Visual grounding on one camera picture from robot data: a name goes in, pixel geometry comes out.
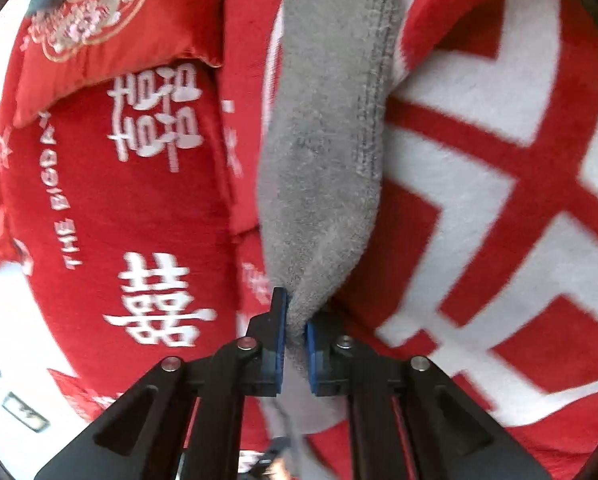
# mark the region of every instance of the red bedding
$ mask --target red bedding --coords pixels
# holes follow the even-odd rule
[[[224,7],[218,73],[146,67],[22,129],[13,51],[0,260],[25,257],[86,418],[268,308],[254,194],[281,0]],[[598,443],[598,31],[576,0],[413,0],[399,44],[377,225],[338,294],[349,329],[431,356],[571,479]],[[307,438],[349,478],[345,422]],[[265,444],[252,403],[242,448]]]

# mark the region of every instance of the red cushion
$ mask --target red cushion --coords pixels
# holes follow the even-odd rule
[[[196,58],[221,63],[221,0],[67,0],[32,18],[14,125],[88,85]]]
[[[234,338],[225,157],[202,62],[82,89],[13,130],[7,162],[12,234],[84,388],[116,398],[162,357],[197,359]]]

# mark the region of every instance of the metal screw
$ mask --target metal screw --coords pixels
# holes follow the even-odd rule
[[[165,372],[175,372],[179,370],[179,367],[181,367],[181,359],[174,355],[161,361],[161,369]]]
[[[352,348],[352,344],[355,342],[349,335],[341,335],[337,338],[337,346],[344,350]]]
[[[257,340],[253,337],[240,337],[237,339],[239,350],[254,350],[257,347]]]
[[[425,372],[430,367],[430,361],[426,357],[418,355],[410,360],[410,366],[418,372]]]

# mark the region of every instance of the gray towel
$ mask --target gray towel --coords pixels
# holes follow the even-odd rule
[[[284,0],[279,89],[259,166],[258,205],[273,286],[291,294],[282,393],[262,399],[291,472],[333,480],[305,434],[339,423],[343,397],[305,378],[303,329],[365,250],[379,203],[385,102],[403,0]]]

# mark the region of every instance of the embroidered pattern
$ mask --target embroidered pattern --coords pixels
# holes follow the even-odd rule
[[[32,17],[22,50],[32,40],[49,60],[64,62],[82,46],[99,44],[121,31],[146,0],[66,0],[52,12]]]

